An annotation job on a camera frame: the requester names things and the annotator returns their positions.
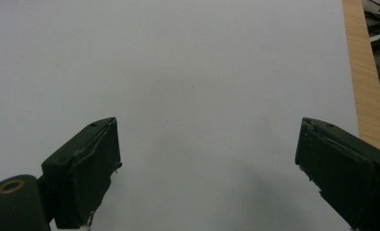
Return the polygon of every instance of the white surface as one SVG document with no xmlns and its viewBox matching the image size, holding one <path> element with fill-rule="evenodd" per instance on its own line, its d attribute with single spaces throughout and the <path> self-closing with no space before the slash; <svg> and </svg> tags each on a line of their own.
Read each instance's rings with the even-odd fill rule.
<svg viewBox="0 0 380 231">
<path fill-rule="evenodd" d="M 92 230 L 348 230 L 293 162 L 303 116 L 357 134 L 341 0 L 0 0 L 0 180 L 108 116 Z"/>
</svg>

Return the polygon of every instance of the white paper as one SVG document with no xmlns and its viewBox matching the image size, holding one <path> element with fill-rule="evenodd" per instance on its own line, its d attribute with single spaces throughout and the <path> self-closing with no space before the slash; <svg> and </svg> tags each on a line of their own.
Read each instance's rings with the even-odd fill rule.
<svg viewBox="0 0 380 231">
<path fill-rule="evenodd" d="M 303 116 L 358 134 L 341 0 L 0 0 L 0 181 L 109 116 L 92 230 L 349 230 L 294 164 Z"/>
</svg>

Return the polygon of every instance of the wooden table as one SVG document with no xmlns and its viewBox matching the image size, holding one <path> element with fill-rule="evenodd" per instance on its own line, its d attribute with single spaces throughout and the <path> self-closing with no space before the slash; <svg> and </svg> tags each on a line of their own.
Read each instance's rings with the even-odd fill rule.
<svg viewBox="0 0 380 231">
<path fill-rule="evenodd" d="M 360 138 L 380 148 L 380 86 L 361 0 L 342 0 Z"/>
</svg>

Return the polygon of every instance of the wooden edge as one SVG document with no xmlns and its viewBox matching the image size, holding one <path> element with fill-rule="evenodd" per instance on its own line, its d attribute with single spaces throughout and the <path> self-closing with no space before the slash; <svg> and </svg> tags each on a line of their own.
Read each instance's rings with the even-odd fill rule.
<svg viewBox="0 0 380 231">
<path fill-rule="evenodd" d="M 380 85 L 361 0 L 342 0 L 360 138 L 380 149 Z"/>
</svg>

